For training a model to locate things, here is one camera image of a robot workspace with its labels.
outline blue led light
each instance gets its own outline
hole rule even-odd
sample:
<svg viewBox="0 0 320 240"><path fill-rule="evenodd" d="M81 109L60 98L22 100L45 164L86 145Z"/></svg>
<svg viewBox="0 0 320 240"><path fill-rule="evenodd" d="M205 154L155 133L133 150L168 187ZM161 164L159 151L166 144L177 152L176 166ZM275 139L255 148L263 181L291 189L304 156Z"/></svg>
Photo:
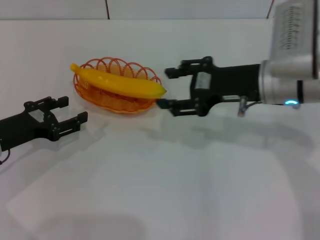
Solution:
<svg viewBox="0 0 320 240"><path fill-rule="evenodd" d="M296 100L288 100L284 104L285 105L297 105L297 104L299 104L299 102Z"/></svg>

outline white surface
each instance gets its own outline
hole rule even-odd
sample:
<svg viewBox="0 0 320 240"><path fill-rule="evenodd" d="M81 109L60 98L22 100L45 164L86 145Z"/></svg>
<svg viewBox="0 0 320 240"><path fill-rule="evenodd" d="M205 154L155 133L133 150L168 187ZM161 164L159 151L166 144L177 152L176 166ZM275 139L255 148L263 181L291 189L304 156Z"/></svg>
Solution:
<svg viewBox="0 0 320 240"><path fill-rule="evenodd" d="M105 0L0 0L0 19L107 19Z"/></svg>
<svg viewBox="0 0 320 240"><path fill-rule="evenodd" d="M265 19L271 0L108 0L110 19Z"/></svg>
<svg viewBox="0 0 320 240"><path fill-rule="evenodd" d="M1 239L320 239L319 104L259 105L245 118L233 103L205 118L157 108L122 116L73 91L69 65L104 56L159 74L203 56L221 67L259 63L271 27L264 20L0 21L0 119L46 96L69 96L73 116L89 112L80 133L16 147L0 167ZM188 97L188 77L162 78L174 98Z"/></svg>

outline toy banana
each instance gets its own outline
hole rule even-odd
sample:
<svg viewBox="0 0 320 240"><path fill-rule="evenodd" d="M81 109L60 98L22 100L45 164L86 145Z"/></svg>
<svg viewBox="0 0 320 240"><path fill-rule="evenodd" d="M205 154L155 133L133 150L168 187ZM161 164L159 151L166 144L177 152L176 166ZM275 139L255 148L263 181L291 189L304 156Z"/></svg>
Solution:
<svg viewBox="0 0 320 240"><path fill-rule="evenodd" d="M160 84L147 79L119 76L93 68L81 68L74 63L70 69L79 75L82 81L92 86L127 97L160 99L167 92Z"/></svg>

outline plastic banana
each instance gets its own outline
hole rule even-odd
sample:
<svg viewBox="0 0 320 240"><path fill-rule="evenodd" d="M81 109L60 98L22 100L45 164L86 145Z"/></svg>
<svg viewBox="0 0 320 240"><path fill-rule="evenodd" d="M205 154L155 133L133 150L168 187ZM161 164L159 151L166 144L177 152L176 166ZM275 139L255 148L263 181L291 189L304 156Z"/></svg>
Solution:
<svg viewBox="0 0 320 240"><path fill-rule="evenodd" d="M141 98L160 99L167 91L160 84L146 79L124 77L93 68L81 68L75 63L70 69L80 76L82 81L115 94Z"/></svg>

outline fruit basket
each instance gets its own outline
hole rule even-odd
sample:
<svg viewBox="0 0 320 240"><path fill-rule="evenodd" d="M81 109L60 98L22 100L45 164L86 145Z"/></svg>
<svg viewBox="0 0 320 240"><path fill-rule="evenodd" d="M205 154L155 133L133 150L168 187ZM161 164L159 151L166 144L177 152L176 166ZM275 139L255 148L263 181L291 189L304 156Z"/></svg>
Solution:
<svg viewBox="0 0 320 240"><path fill-rule="evenodd" d="M161 83L160 78L149 67L143 67L136 62L125 62L119 58L95 58L80 66L92 68L128 78L146 79ZM73 76L76 92L85 100L103 109L119 114L136 114L147 111L155 105L155 99L128 97L115 94L88 84L77 75Z"/></svg>

